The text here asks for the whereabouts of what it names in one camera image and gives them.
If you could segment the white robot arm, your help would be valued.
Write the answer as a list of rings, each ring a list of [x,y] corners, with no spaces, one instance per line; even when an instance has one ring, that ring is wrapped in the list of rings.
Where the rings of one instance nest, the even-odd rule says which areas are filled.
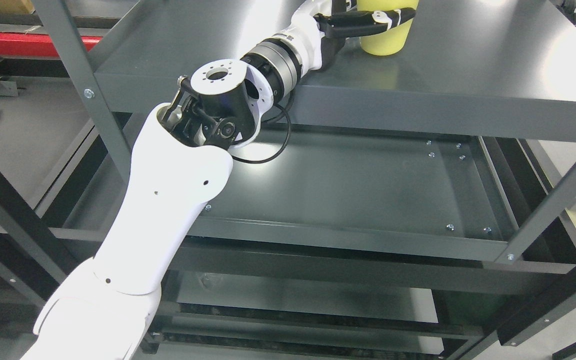
[[[129,360],[162,298],[162,279],[206,203],[233,170],[226,146],[187,146],[170,132],[166,111],[151,110],[135,141],[128,186],[96,254],[55,290],[33,328],[24,360]]]

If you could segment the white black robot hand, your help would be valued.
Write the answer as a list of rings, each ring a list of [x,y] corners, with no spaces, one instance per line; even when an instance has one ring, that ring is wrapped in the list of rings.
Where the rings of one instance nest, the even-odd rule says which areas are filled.
[[[279,32],[305,75],[326,68],[347,39],[384,34],[413,20],[417,9],[358,10],[358,0],[306,0],[291,16],[290,25]]]

